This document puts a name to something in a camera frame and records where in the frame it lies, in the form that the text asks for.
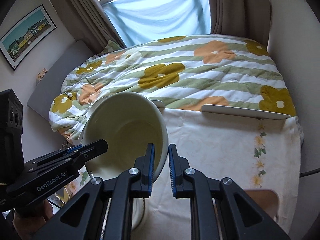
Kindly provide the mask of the person's left hand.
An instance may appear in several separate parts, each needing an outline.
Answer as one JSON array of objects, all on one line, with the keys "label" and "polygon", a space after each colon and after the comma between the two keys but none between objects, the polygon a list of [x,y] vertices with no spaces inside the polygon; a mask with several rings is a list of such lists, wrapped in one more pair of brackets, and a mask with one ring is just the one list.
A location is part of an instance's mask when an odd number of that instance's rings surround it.
[{"label": "person's left hand", "polygon": [[53,207],[44,200],[31,215],[14,213],[13,225],[21,239],[31,239],[33,235],[53,217]]}]

